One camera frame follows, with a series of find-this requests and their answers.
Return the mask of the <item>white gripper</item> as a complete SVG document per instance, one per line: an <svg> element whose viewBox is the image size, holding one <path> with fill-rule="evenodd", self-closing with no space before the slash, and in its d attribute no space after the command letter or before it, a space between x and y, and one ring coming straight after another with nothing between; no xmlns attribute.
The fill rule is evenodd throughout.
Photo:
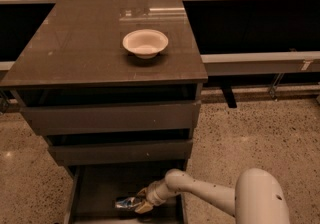
<svg viewBox="0 0 320 224"><path fill-rule="evenodd" d="M174 196L174 192L170 190L164 179L152 182L148 187L142 188L138 193L138 197L146 197L147 201L143 201L136 207L135 212L144 214L153 210L153 206L164 204L169 198Z"/></svg>

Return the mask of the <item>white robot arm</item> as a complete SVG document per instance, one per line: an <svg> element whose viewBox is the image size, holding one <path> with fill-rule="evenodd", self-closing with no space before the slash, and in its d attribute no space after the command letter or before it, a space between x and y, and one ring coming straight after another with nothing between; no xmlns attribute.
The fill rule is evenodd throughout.
<svg viewBox="0 0 320 224"><path fill-rule="evenodd" d="M135 212L149 212L181 193L190 193L233 216L236 224L290 224L289 208L280 183L258 168L242 172L234 189L196 180L184 171L171 169L162 180L138 192L142 203Z"/></svg>

